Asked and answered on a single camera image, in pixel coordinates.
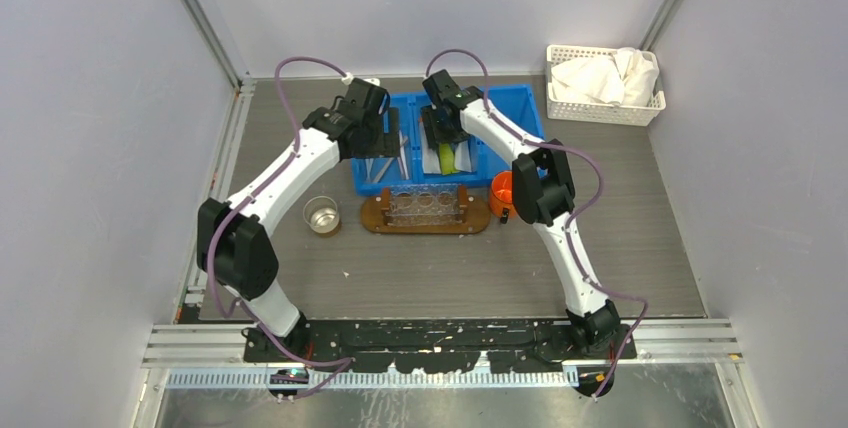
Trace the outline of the silver metal cup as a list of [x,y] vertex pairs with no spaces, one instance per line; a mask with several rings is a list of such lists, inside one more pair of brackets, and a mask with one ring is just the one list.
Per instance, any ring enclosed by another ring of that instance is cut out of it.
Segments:
[[334,236],[342,227],[338,205],[328,196],[308,200],[303,207],[303,218],[310,230],[321,237]]

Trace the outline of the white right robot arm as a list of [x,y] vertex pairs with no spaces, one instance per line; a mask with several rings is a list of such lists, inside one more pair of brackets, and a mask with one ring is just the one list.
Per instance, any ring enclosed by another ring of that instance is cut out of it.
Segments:
[[539,234],[562,284],[570,340],[584,358],[596,358],[621,320],[588,259],[576,222],[575,185],[562,145],[530,134],[507,119],[477,87],[460,87],[445,70],[423,80],[438,135],[467,134],[511,164],[512,205]]

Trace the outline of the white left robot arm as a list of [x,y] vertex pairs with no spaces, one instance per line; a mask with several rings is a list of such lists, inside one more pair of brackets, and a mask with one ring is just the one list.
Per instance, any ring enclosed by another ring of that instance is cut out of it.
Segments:
[[312,111],[293,142],[251,183],[225,201],[205,200],[197,218],[196,262],[211,290],[224,287],[271,333],[280,360],[307,346],[304,316],[285,295],[271,235],[286,212],[344,160],[400,154],[399,113],[376,78],[349,77],[331,107]]

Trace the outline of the clear textured toothbrush holder rack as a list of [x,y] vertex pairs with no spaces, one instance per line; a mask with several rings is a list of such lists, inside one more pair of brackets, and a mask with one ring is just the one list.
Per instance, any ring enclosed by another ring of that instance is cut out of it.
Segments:
[[465,221],[467,194],[457,184],[404,185],[385,188],[378,196],[388,226],[450,226]]

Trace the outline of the blue plastic divided bin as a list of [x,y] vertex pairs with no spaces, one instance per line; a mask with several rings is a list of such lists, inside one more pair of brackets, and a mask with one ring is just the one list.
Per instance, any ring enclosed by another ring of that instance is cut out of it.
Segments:
[[[502,148],[492,149],[488,142],[499,135],[503,142],[514,145],[518,139],[503,130],[492,121],[483,123],[482,128],[472,132],[470,154],[474,170],[472,172],[457,172],[452,175],[427,175],[422,171],[421,149],[426,140],[420,123],[421,109],[431,104],[423,91],[400,93],[391,96],[391,106],[398,109],[400,118],[400,133],[408,138],[405,146],[409,180],[403,180],[398,162],[395,161],[380,183],[369,183],[367,163],[362,159],[352,161],[353,182],[357,194],[372,196],[379,194],[383,188],[401,185],[425,184],[461,184],[466,187],[486,187],[494,176],[511,168],[511,161],[502,158]],[[529,84],[501,85],[489,88],[489,104],[498,110],[497,115],[504,122],[512,125],[519,132],[532,135],[544,140],[546,135],[537,110],[533,89]]]

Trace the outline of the orange plastic mug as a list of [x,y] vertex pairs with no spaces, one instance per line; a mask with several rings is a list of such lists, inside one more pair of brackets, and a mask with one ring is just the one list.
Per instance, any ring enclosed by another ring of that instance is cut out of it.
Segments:
[[500,224],[506,224],[515,215],[513,205],[513,173],[502,171],[494,176],[488,195],[489,209]]

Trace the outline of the yellow-green toothpaste tube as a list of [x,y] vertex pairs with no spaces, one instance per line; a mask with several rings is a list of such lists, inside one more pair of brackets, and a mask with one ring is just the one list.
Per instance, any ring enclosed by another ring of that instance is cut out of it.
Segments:
[[451,144],[442,143],[438,145],[439,170],[442,176],[452,175],[458,172],[456,168],[455,152]]

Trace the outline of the brown wooden oval tray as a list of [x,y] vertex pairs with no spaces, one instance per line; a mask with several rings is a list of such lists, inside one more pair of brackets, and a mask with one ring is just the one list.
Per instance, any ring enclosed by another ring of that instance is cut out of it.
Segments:
[[472,235],[488,227],[491,214],[485,201],[462,195],[458,208],[458,214],[401,216],[392,212],[391,198],[384,191],[365,199],[360,222],[366,230],[377,234]]

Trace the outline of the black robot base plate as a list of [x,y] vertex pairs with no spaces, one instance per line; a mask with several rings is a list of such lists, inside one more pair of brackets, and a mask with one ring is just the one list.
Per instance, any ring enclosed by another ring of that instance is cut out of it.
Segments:
[[635,358],[629,327],[616,328],[611,340],[596,349],[582,345],[566,320],[558,319],[389,319],[313,320],[296,327],[278,344],[258,328],[245,328],[244,359],[254,363],[287,361],[288,349],[311,368],[333,372],[343,361],[355,373],[467,373],[487,363],[496,374],[546,373],[562,362]]

